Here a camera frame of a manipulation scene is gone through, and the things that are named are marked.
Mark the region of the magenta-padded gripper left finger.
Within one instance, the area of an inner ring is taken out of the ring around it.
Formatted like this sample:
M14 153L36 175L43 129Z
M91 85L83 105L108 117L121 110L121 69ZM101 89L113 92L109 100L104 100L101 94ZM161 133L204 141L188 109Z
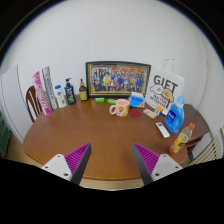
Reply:
M42 169L79 185L91 155L91 144L87 143L66 155L56 154Z

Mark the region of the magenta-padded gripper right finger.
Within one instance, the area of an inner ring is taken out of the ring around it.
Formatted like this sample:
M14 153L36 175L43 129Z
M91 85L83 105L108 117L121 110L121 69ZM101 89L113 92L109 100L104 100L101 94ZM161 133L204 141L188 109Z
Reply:
M182 169L168 154L159 155L139 144L133 145L132 154L145 185Z

